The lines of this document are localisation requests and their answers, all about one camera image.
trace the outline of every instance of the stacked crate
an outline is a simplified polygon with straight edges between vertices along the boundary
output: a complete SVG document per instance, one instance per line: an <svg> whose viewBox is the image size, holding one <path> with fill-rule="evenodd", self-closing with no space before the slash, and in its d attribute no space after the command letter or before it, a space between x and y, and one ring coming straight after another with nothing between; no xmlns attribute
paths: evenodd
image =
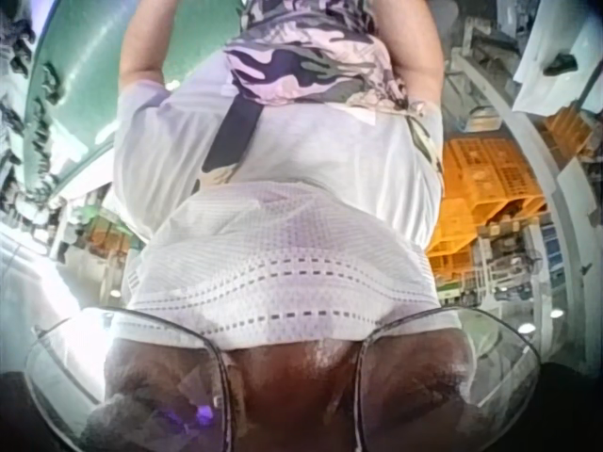
<svg viewBox="0 0 603 452"><path fill-rule="evenodd" d="M479 138L453 139L450 150L462 170L465 199L477 225L484 225L506 204L505 189Z"/></svg>
<svg viewBox="0 0 603 452"><path fill-rule="evenodd" d="M453 278L472 267L470 244L479 226L533 217L546 200L510 139L453 139L443 163L445 196L427 255L436 275Z"/></svg>
<svg viewBox="0 0 603 452"><path fill-rule="evenodd" d="M477 225L467 203L463 170L450 142L444 147L443 163L445 194L427 255L433 273L450 279L472 267L469 245L477 237Z"/></svg>
<svg viewBox="0 0 603 452"><path fill-rule="evenodd" d="M529 218L546 205L530 165L510 139L488 138L483 148L505 190L506 205L498 213L510 218Z"/></svg>
<svg viewBox="0 0 603 452"><path fill-rule="evenodd" d="M471 247L466 246L462 250L451 255L430 257L433 273L447 279L453 279L455 275L462 275L473 267L471 259Z"/></svg>
<svg viewBox="0 0 603 452"><path fill-rule="evenodd" d="M562 108L556 115L546 118L545 127L556 141L563 163L576 155L591 152L587 144L593 136L593 127L575 108Z"/></svg>

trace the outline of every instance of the skin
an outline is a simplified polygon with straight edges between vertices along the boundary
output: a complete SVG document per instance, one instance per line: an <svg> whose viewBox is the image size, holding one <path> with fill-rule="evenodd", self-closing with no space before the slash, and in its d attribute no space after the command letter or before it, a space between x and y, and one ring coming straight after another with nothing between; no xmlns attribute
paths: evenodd
<svg viewBox="0 0 603 452"><path fill-rule="evenodd" d="M357 343L325 340L229 352L236 451L352 451L359 349ZM91 423L97 430L130 434L145 425L153 410L193 422L196 406L212 399L190 400L182 389L182 381L199 369L205 378L194 384L211 389L217 374L205 353L117 340L106 360L107 403ZM461 415L474 415L467 414L462 399L473 358L461 331L384 338L367 354L364 369L365 432L385 450L402 445L405 450L450 450L459 441L455 429ZM152 408L141 407L145 397L153 400ZM431 435L433 428L440 434ZM219 444L220 426L205 435ZM126 449L137 450L131 444Z"/></svg>

